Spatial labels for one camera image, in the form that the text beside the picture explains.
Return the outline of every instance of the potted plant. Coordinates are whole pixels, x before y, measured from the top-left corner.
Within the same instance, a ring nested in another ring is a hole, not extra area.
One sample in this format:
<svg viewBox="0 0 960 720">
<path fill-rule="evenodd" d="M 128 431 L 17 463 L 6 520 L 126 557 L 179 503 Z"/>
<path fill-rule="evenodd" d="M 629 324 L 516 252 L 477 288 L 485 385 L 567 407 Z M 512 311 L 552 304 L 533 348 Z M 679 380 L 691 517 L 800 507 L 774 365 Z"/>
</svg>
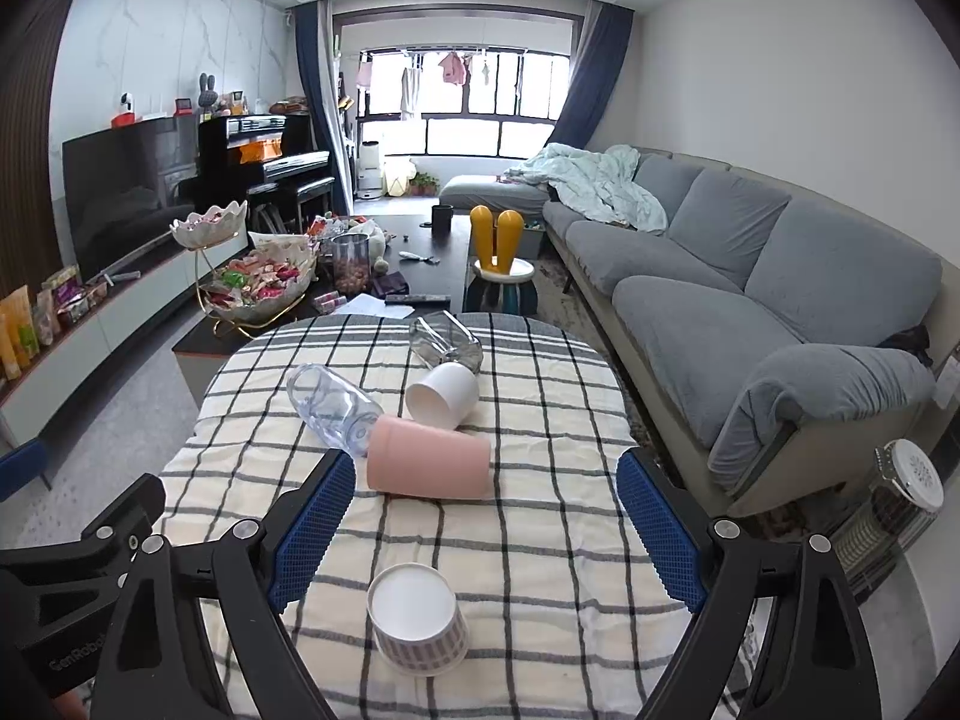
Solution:
<svg viewBox="0 0 960 720">
<path fill-rule="evenodd" d="M 428 172 L 418 170 L 416 175 L 410 179 L 410 194 L 415 196 L 435 196 L 438 187 L 436 177 Z"/>
<path fill-rule="evenodd" d="M 423 194 L 436 196 L 440 191 L 440 182 L 434 175 L 430 175 L 428 172 L 424 173 L 424 183 L 421 184 L 421 189 Z"/>
</svg>

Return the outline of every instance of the coffee table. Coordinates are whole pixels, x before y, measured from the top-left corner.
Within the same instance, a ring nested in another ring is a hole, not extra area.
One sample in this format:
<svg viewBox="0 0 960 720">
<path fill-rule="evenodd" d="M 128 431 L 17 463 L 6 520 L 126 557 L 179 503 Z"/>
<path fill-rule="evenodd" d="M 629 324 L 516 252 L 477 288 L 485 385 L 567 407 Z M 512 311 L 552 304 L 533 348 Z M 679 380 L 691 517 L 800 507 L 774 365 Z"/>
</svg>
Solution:
<svg viewBox="0 0 960 720">
<path fill-rule="evenodd" d="M 464 309 L 464 289 L 467 283 L 467 252 L 470 245 L 469 217 L 455 217 L 450 226 L 449 235 L 434 235 L 433 230 L 421 227 L 421 223 L 430 220 L 429 215 L 375 215 L 370 217 L 384 230 L 397 237 L 387 246 L 384 258 L 390 263 L 390 271 L 400 271 L 410 285 L 411 295 L 450 295 L 449 305 L 431 303 L 414 306 L 411 317 L 430 314 L 447 309 L 451 314 L 459 314 Z M 401 251 L 411 251 L 424 256 L 433 255 L 440 260 L 438 265 L 401 260 Z M 333 290 L 333 285 L 324 275 L 314 282 L 299 305 L 285 314 L 277 322 L 263 330 L 250 331 L 257 337 L 269 333 L 277 327 L 290 322 L 318 317 L 310 298 Z M 203 393 L 220 366 L 233 353 L 250 341 L 235 330 L 224 332 L 221 326 L 220 336 L 215 336 L 213 326 L 216 320 L 204 317 L 174 347 L 176 362 L 184 375 L 197 405 L 203 402 Z"/>
</svg>

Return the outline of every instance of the blue gripper pad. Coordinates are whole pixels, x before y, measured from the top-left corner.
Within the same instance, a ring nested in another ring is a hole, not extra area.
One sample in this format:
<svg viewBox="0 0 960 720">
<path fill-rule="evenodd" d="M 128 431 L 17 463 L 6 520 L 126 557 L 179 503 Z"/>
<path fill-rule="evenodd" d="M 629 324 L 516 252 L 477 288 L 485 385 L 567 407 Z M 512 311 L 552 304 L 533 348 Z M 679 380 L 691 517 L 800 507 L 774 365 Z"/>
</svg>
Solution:
<svg viewBox="0 0 960 720">
<path fill-rule="evenodd" d="M 616 492 L 666 587 L 667 595 L 697 613 L 707 600 L 697 550 L 673 509 L 631 452 L 616 466 Z"/>
<path fill-rule="evenodd" d="M 274 582 L 267 593 L 276 613 L 282 613 L 287 604 L 306 594 L 330 539 L 353 499 L 354 488 L 353 459 L 341 452 L 277 548 Z"/>
</svg>

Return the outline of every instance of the white cup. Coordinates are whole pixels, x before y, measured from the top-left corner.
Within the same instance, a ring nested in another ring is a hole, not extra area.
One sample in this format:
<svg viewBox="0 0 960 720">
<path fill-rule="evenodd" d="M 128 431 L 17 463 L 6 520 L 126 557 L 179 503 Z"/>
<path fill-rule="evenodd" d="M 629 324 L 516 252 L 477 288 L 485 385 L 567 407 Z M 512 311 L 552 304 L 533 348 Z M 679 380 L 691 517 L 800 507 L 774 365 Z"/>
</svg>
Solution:
<svg viewBox="0 0 960 720">
<path fill-rule="evenodd" d="M 381 571 L 367 591 L 377 649 L 403 674 L 435 677 L 469 648 L 467 621 L 439 571 L 405 562 Z"/>
<path fill-rule="evenodd" d="M 421 381 L 407 386 L 407 410 L 416 422 L 456 430 L 480 399 L 480 386 L 470 369 L 444 362 Z"/>
</svg>

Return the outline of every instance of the blue curtain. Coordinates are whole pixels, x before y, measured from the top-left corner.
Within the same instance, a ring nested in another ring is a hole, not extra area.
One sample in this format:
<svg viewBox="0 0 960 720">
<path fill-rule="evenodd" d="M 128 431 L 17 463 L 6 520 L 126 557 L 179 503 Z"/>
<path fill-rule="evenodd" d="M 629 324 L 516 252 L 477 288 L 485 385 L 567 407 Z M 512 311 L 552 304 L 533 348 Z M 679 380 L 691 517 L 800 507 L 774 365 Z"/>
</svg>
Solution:
<svg viewBox="0 0 960 720">
<path fill-rule="evenodd" d="M 334 163 L 334 176 L 342 176 L 338 160 L 339 148 L 335 148 L 333 139 L 339 133 L 331 132 L 328 118 L 323 109 L 323 89 L 320 85 L 320 28 L 317 18 L 317 3 L 305 2 L 294 8 L 294 36 L 296 37 L 296 64 L 301 74 L 301 84 L 304 86 L 307 104 L 310 106 L 310 119 L 313 122 L 313 133 L 317 139 L 317 148 L 330 152 L 330 160 Z M 352 203 L 347 199 L 343 180 L 338 180 L 333 187 L 332 205 L 336 214 L 349 214 Z"/>
<path fill-rule="evenodd" d="M 547 143 L 587 146 L 620 76 L 633 27 L 634 11 L 611 4 L 601 7 L 596 24 L 584 35 L 587 45 L 573 71 L 566 103 Z"/>
</svg>

